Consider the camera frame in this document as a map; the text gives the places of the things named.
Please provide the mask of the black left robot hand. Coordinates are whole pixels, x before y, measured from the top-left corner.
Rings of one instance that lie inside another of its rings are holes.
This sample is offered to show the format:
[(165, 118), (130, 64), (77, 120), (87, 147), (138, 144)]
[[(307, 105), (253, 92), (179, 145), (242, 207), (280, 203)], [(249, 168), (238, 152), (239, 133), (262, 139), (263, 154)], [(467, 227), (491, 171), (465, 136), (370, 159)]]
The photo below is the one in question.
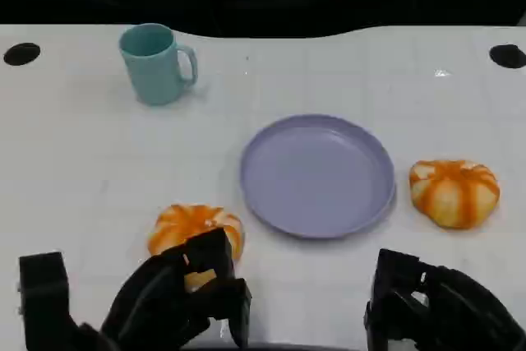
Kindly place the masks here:
[(121, 350), (177, 350), (228, 321), (233, 342), (248, 345), (251, 293), (236, 277), (232, 249), (215, 229), (146, 260), (119, 290), (101, 326)]

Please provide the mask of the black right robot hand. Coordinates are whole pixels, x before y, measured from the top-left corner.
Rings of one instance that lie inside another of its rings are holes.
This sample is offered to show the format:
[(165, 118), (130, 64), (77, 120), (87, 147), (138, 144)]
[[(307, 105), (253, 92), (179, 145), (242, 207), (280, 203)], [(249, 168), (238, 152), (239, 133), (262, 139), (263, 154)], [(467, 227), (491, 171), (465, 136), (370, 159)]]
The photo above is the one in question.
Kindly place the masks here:
[(461, 271), (382, 248), (364, 316), (367, 347), (410, 339), (418, 350), (523, 350), (525, 331)]

